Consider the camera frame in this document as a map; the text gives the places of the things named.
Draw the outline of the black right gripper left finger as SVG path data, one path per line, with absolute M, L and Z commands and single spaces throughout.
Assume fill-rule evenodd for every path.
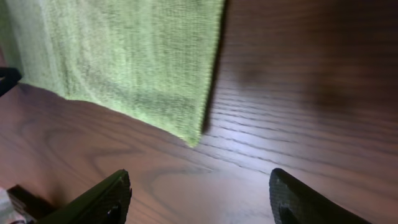
M 125 224 L 131 197 L 128 171 L 121 169 L 37 224 Z

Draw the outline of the green microfiber cloth with tag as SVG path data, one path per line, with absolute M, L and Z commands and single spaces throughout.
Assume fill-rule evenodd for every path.
M 5 0 L 1 49 L 22 83 L 95 103 L 196 146 L 223 0 Z

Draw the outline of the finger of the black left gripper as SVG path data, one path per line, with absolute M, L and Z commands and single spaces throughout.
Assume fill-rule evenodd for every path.
M 14 88 L 22 78 L 21 73 L 16 68 L 1 67 L 0 96 L 6 94 Z

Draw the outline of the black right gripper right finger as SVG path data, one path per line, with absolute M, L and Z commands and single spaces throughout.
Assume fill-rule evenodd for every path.
M 271 172 L 269 194 L 276 224 L 369 224 L 280 168 Z

